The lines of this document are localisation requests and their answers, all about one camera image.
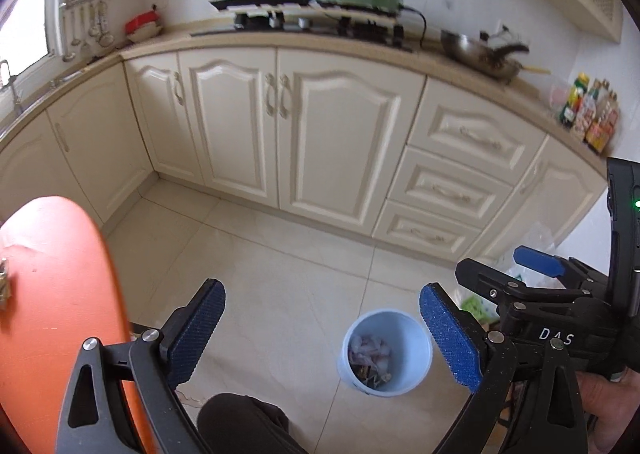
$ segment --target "pan handle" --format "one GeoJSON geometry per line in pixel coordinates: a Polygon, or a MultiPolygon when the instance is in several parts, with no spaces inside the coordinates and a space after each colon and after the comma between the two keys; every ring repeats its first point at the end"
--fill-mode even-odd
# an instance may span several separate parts
{"type": "Polygon", "coordinates": [[[502,60],[513,52],[522,52],[523,54],[528,54],[529,46],[522,43],[506,44],[505,46],[494,48],[491,57],[494,60],[502,60]]]}

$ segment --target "floor tile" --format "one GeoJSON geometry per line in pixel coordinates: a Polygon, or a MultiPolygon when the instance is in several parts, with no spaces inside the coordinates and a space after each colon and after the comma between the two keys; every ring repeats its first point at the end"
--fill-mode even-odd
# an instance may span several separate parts
{"type": "MultiPolygon", "coordinates": [[[[419,318],[417,292],[369,281],[362,312],[380,307],[395,307],[419,318]]],[[[423,383],[402,396],[368,396],[341,382],[316,454],[432,452],[468,394],[454,381],[437,346],[423,383]]]]}
{"type": "Polygon", "coordinates": [[[164,276],[142,317],[161,325],[204,279],[226,289],[226,309],[183,394],[250,394],[280,406],[312,452],[335,391],[336,355],[366,281],[203,225],[164,276]]]}
{"type": "Polygon", "coordinates": [[[448,269],[378,248],[373,254],[369,278],[414,291],[420,291],[428,283],[438,282],[451,293],[458,284],[453,268],[448,269]]]}
{"type": "Polygon", "coordinates": [[[158,180],[144,198],[198,221],[204,221],[219,201],[214,196],[165,179],[158,180]]]}
{"type": "Polygon", "coordinates": [[[241,238],[348,274],[367,277],[373,247],[220,201],[205,223],[241,238]]]}
{"type": "Polygon", "coordinates": [[[129,320],[136,321],[156,284],[200,223],[146,199],[139,200],[107,239],[129,320]]]}

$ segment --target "frying pan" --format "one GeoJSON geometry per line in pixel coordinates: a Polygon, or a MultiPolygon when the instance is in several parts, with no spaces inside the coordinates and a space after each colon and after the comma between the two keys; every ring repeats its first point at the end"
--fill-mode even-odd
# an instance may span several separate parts
{"type": "Polygon", "coordinates": [[[455,34],[443,30],[440,34],[440,42],[445,53],[462,64],[466,64],[478,72],[509,83],[520,70],[531,73],[550,74],[550,70],[523,66],[515,59],[508,56],[515,52],[529,53],[529,46],[522,43],[506,44],[498,48],[492,48],[480,41],[473,40],[461,34],[455,34]]]}

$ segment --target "drawer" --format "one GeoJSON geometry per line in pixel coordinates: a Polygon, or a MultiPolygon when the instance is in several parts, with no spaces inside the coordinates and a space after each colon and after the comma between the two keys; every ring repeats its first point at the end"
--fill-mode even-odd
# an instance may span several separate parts
{"type": "Polygon", "coordinates": [[[483,228],[510,192],[491,176],[407,146],[389,198],[483,228]]]}
{"type": "Polygon", "coordinates": [[[387,200],[373,237],[434,257],[456,261],[479,233],[478,229],[468,225],[387,200]]]}
{"type": "Polygon", "coordinates": [[[498,105],[430,78],[408,143],[516,185],[544,138],[498,105]]]}

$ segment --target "drawer handle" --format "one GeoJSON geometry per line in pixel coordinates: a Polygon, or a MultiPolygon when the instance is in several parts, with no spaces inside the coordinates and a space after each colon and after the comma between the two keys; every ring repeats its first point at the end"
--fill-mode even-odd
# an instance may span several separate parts
{"type": "Polygon", "coordinates": [[[269,102],[269,98],[270,98],[271,91],[273,91],[273,99],[275,100],[276,78],[273,76],[273,74],[268,73],[267,75],[264,76],[264,82],[266,84],[266,88],[264,91],[264,105],[266,107],[268,116],[273,117],[273,114],[275,113],[275,108],[273,107],[273,104],[269,102]]]}
{"type": "Polygon", "coordinates": [[[420,229],[412,228],[411,234],[414,236],[418,236],[420,239],[424,239],[425,241],[430,241],[431,243],[446,243],[446,239],[442,236],[425,236],[420,229]]]}
{"type": "Polygon", "coordinates": [[[287,118],[289,116],[289,110],[284,107],[284,92],[289,88],[289,77],[286,75],[280,75],[280,116],[287,118]]]}
{"type": "Polygon", "coordinates": [[[56,127],[56,133],[58,134],[58,138],[60,139],[60,143],[62,144],[62,147],[65,150],[65,153],[69,152],[69,146],[68,144],[66,144],[66,139],[65,139],[65,134],[62,132],[62,126],[60,125],[60,123],[55,123],[54,126],[56,127]]]}
{"type": "Polygon", "coordinates": [[[536,180],[538,179],[538,173],[540,172],[540,169],[544,166],[544,162],[539,161],[533,168],[533,173],[531,174],[531,179],[522,186],[522,188],[520,189],[520,194],[524,194],[526,193],[530,187],[536,182],[536,180]]]}
{"type": "Polygon", "coordinates": [[[460,134],[463,137],[468,138],[469,140],[477,142],[478,144],[485,145],[486,147],[492,147],[496,151],[500,151],[502,149],[502,144],[500,144],[500,142],[498,142],[497,140],[485,139],[484,137],[481,137],[480,135],[477,135],[476,133],[471,131],[471,129],[469,129],[468,127],[460,126],[460,134]]]}
{"type": "Polygon", "coordinates": [[[431,189],[437,192],[439,195],[444,196],[445,198],[451,198],[455,201],[463,201],[464,203],[471,203],[471,196],[468,194],[460,194],[459,192],[452,192],[450,190],[445,189],[444,187],[439,186],[437,183],[434,183],[431,186],[431,189]]]}
{"type": "Polygon", "coordinates": [[[182,78],[178,72],[174,72],[175,78],[175,86],[174,86],[174,94],[178,99],[178,104],[180,106],[184,106],[184,86],[182,85],[182,78]],[[182,92],[182,97],[178,94],[178,86],[180,86],[180,92],[182,92]]]}

